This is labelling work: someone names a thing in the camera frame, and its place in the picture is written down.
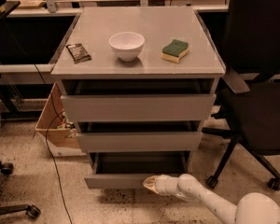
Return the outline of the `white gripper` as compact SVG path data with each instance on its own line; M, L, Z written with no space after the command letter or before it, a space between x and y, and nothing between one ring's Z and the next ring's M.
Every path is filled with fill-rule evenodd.
M176 195L179 191L178 178L169 175L150 176L143 181L143 186L161 196Z

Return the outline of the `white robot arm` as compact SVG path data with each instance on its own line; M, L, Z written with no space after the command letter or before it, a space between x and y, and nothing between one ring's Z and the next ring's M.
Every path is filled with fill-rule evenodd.
M238 204L233 204L206 189L189 174L153 175L144 180L143 186L161 196L172 195L186 202L195 197L223 224L280 224L280 206L261 193L248 193Z

